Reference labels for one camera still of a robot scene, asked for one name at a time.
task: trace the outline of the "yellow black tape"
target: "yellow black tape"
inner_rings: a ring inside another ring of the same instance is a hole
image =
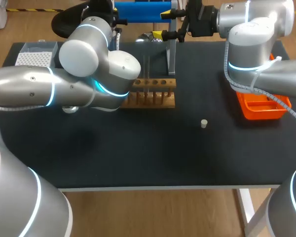
[[[41,9],[41,8],[27,8],[27,9],[15,9],[15,8],[7,8],[6,11],[43,11],[43,12],[61,12],[61,11],[64,11],[63,9]]]
[[[14,9],[14,8],[7,8],[6,11],[43,11],[43,12],[61,12],[64,11],[62,9],[40,9],[40,8],[28,8],[28,9]]]

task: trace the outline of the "cable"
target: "cable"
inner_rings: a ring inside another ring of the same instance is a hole
[[[116,50],[119,50],[119,40],[120,40],[120,33],[116,35]]]
[[[228,74],[228,48],[229,48],[229,42],[228,39],[226,40],[226,46],[225,46],[225,56],[224,56],[224,66],[223,66],[223,70],[224,70],[224,74],[226,79],[228,80],[228,82],[240,89],[245,89],[245,90],[251,90],[251,88],[249,86],[245,86],[245,85],[241,85],[239,83],[234,82],[229,74]],[[259,94],[263,94],[265,96],[267,96],[268,98],[270,98],[271,100],[274,100],[276,103],[278,103],[279,105],[281,105],[282,107],[284,107],[284,109],[286,109],[294,118],[296,118],[296,112],[294,110],[292,110],[289,106],[287,106],[287,104],[285,104],[283,101],[281,101],[279,98],[277,98],[276,96],[258,89],[258,88],[253,88],[253,91]]]
[[[4,112],[15,112],[15,111],[24,111],[24,110],[32,110],[32,109],[38,109],[45,107],[44,105],[42,106],[26,106],[26,107],[17,107],[17,108],[12,108],[12,107],[1,107],[0,106],[0,111]]]

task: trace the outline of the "orange plastic tray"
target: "orange plastic tray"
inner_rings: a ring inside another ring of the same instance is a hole
[[[290,108],[292,107],[287,96],[275,95]],[[237,92],[237,97],[243,112],[248,120],[279,119],[287,110],[265,95],[244,94]]]

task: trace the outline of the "black tabletop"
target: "black tabletop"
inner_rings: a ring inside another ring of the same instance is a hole
[[[12,46],[4,66],[14,65],[22,45]],[[140,62],[148,52],[150,77],[167,77],[165,44],[121,50]],[[281,184],[296,169],[296,121],[288,113],[246,120],[223,76],[223,54],[223,42],[177,44],[175,109],[0,112],[3,139],[57,188]],[[280,42],[273,54],[288,59]]]

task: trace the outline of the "white cable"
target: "white cable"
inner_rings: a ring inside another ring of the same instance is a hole
[[[224,66],[223,66],[223,70],[224,70],[226,79],[228,80],[228,82],[231,85],[233,85],[235,87],[238,87],[241,89],[246,89],[246,90],[251,90],[251,88],[249,86],[245,86],[245,85],[241,85],[239,83],[236,83],[230,78],[230,76],[228,74],[228,48],[229,48],[229,42],[228,42],[228,40],[226,40]],[[256,93],[259,93],[259,94],[263,94],[263,95],[267,96],[268,98],[270,98],[271,100],[274,100],[276,103],[278,103],[279,105],[284,107],[284,109],[286,109],[294,118],[296,118],[296,112],[294,110],[292,110],[287,104],[285,104],[283,101],[281,101],[276,96],[274,96],[264,90],[258,89],[258,88],[253,88],[253,91]]]
[[[116,35],[116,50],[119,50],[119,39],[120,39],[120,33],[117,33],[117,35]]]
[[[26,106],[26,107],[1,107],[0,106],[0,111],[4,112],[14,112],[14,111],[24,111],[24,110],[32,110],[32,109],[37,109],[37,108],[42,108],[45,107],[44,105],[42,106]]]
[[[266,64],[265,67],[263,67],[263,68],[257,70],[258,73],[257,73],[257,74],[255,75],[255,77],[253,78],[253,80],[252,80],[252,82],[251,82],[251,86],[250,86],[250,90],[251,90],[252,93],[254,93],[254,85],[255,85],[257,79],[259,78],[259,76],[261,75],[261,73],[262,73],[264,70],[266,70],[266,69],[268,69],[269,67],[271,67],[273,63],[275,63],[275,62],[277,62],[277,61],[281,61],[281,60],[282,60],[282,57],[279,57],[279,56],[278,56],[278,57],[276,57],[276,59],[273,59],[272,61],[268,62],[268,63]]]

